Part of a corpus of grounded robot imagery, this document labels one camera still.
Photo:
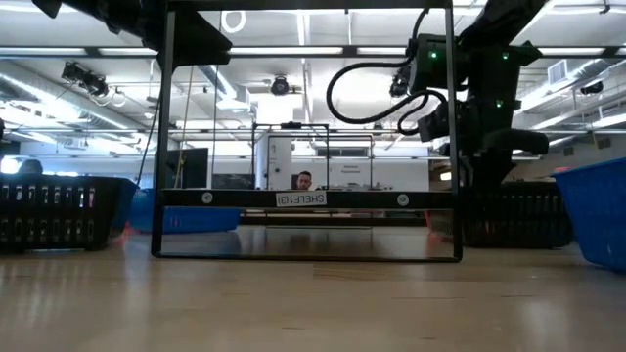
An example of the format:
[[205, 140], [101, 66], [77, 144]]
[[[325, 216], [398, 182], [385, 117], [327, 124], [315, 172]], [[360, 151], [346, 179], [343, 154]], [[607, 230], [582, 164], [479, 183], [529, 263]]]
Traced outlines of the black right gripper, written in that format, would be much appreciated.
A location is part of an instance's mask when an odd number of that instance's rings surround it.
[[[457, 147], [461, 155], [469, 156], [487, 151], [545, 154], [549, 140], [544, 133], [514, 129], [514, 111], [520, 101], [467, 100], [457, 101]], [[508, 154], [486, 154], [470, 161], [471, 185], [479, 189], [497, 188], [514, 169]]]

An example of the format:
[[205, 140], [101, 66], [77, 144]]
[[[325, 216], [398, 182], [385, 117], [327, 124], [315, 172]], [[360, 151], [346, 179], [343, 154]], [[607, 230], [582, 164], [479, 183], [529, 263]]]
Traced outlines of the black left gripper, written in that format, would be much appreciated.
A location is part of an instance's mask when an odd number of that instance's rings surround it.
[[[103, 22], [115, 34], [126, 31], [148, 38], [162, 34], [167, 0], [63, 0], [63, 4]], [[173, 15], [174, 24], [165, 24], [174, 29], [173, 43], [158, 47], [160, 66], [164, 66], [168, 51], [173, 54], [174, 67], [230, 62], [233, 43], [197, 11], [179, 10]]]

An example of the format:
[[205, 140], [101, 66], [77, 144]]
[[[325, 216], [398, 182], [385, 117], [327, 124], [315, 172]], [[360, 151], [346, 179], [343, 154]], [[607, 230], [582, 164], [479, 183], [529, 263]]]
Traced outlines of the black plastic slotted basket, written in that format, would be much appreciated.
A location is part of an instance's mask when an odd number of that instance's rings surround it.
[[0, 252], [106, 247], [137, 185], [124, 178], [0, 174]]
[[464, 192], [463, 245], [486, 248], [551, 249], [574, 240], [554, 182], [510, 182]]

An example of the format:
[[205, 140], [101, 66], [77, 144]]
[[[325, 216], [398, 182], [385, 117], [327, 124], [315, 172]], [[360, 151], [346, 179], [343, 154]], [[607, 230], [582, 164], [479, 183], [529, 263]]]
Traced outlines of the blue plastic slotted basket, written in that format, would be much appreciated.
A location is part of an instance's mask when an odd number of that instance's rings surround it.
[[[153, 228], [154, 190], [139, 189], [131, 203], [128, 221], [139, 232], [150, 233]], [[166, 207], [163, 213], [165, 235], [228, 232], [235, 230], [241, 219], [239, 209]]]
[[605, 269], [626, 273], [626, 157], [553, 177], [583, 257]]

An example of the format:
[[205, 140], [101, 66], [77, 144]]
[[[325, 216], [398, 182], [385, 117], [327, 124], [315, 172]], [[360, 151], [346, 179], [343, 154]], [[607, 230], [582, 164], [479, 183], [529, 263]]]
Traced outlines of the white shelf label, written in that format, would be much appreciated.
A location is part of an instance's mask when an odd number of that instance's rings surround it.
[[308, 207], [328, 204], [326, 191], [276, 193], [277, 207]]

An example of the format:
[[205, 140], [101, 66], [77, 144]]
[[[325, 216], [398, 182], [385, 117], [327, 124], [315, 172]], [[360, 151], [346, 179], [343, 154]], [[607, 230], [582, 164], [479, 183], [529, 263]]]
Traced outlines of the round black ceiling device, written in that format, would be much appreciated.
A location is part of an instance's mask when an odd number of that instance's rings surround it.
[[287, 78], [282, 75], [277, 75], [271, 84], [270, 92], [274, 96], [285, 96], [290, 92], [290, 89]]

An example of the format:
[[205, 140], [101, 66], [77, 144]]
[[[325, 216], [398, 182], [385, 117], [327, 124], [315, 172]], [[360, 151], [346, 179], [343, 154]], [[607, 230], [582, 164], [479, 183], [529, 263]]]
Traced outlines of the black computer monitor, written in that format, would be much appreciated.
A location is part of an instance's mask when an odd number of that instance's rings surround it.
[[167, 188], [205, 188], [208, 173], [208, 148], [167, 152]]

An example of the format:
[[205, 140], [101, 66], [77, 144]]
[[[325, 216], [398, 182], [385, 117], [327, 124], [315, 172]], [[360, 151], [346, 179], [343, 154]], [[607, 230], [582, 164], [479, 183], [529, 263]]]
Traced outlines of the white air vent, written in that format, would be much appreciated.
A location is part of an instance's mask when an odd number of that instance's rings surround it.
[[548, 83], [558, 85], [569, 79], [568, 59], [563, 59], [547, 68]]

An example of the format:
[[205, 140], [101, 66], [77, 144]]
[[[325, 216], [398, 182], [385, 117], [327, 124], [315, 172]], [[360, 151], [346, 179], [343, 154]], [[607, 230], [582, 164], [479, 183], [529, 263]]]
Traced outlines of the white cabinet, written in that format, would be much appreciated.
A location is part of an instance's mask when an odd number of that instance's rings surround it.
[[255, 143], [254, 187], [259, 190], [290, 190], [292, 138], [267, 134]]

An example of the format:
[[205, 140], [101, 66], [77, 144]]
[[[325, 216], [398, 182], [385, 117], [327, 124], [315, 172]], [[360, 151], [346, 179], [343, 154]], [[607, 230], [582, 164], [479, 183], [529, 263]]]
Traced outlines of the black overhead beam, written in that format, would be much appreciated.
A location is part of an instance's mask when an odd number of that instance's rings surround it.
[[[0, 47], [35, 47], [35, 46], [0, 46]], [[61, 46], [46, 46], [45, 48], [60, 48]], [[298, 47], [298, 46], [260, 46], [260, 47]], [[357, 54], [357, 48], [358, 47], [403, 47], [403, 46], [354, 46], [354, 45], [345, 45], [345, 46], [300, 46], [300, 47], [342, 47], [343, 48], [343, 52], [339, 55], [307, 55], [307, 56], [303, 56], [303, 55], [282, 55], [282, 56], [260, 56], [260, 55], [253, 55], [253, 56], [236, 56], [236, 55], [232, 55], [231, 56], [233, 58], [247, 58], [247, 59], [252, 59], [252, 58], [350, 58], [350, 59], [355, 59], [355, 58], [402, 58], [403, 56], [392, 56], [392, 57], [387, 57], [387, 56], [360, 56]], [[621, 45], [621, 46], [605, 46], [604, 47], [604, 51], [599, 54], [599, 55], [595, 55], [595, 56], [591, 56], [591, 55], [586, 55], [586, 56], [544, 56], [542, 54], [542, 57], [544, 59], [599, 59], [599, 58], [603, 58], [603, 59], [626, 59], [626, 55], [618, 55], [617, 51], [622, 48], [622, 47], [626, 47], [626, 45]], [[112, 58], [112, 59], [151, 59], [151, 58], [155, 58], [157, 55], [152, 56], [152, 57], [126, 57], [126, 56], [103, 56], [98, 52], [99, 48], [102, 47], [97, 47], [97, 46], [85, 46], [85, 47], [66, 47], [66, 48], [83, 48], [86, 51], [85, 55], [82, 56], [51, 56], [51, 55], [47, 55], [47, 56], [10, 56], [10, 55], [0, 55], [0, 59], [26, 59], [26, 58], [91, 58], [91, 59], [96, 59], [96, 58]]]

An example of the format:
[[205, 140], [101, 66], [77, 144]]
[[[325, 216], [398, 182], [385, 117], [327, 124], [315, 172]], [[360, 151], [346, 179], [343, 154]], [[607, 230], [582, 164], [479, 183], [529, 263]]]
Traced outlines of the black frame wooden shelf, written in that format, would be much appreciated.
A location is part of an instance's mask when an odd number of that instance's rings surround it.
[[[448, 105], [450, 132], [450, 162], [452, 167], [452, 190], [449, 193], [404, 193], [404, 192], [340, 192], [259, 190], [210, 190], [210, 189], [167, 189], [165, 187], [165, 145], [169, 128], [171, 76], [178, 65], [176, 48], [176, 20], [181, 15], [196, 15], [200, 11], [261, 11], [261, 10], [327, 10], [327, 9], [442, 9], [445, 11], [446, 73], [448, 96], [438, 99]], [[187, 252], [168, 253], [162, 250], [163, 214], [167, 207], [212, 207], [260, 210], [295, 209], [293, 202], [307, 201], [305, 210], [398, 209], [408, 207], [417, 210], [442, 208], [452, 212], [453, 255], [450, 257], [397, 258], [397, 257], [346, 257], [327, 256], [333, 262], [398, 262], [398, 263], [459, 263], [464, 256], [462, 229], [462, 195], [459, 147], [457, 142], [458, 118], [456, 109], [456, 44], [453, 26], [453, 0], [164, 0], [164, 36], [161, 90], [159, 98], [158, 143], [155, 156], [155, 200], [151, 236], [151, 255], [166, 259], [211, 259], [211, 260], [258, 260], [258, 255], [192, 254]]]

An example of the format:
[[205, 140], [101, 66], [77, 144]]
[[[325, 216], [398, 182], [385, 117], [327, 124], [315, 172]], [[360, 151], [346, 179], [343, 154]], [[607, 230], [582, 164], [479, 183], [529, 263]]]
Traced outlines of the black background metal frame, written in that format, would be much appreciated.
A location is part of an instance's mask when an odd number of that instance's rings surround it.
[[374, 136], [369, 133], [342, 133], [325, 123], [253, 123], [250, 132], [252, 187], [255, 183], [255, 143], [264, 135], [292, 138], [292, 181], [295, 190], [301, 171], [312, 174], [315, 189], [369, 190], [374, 186]]

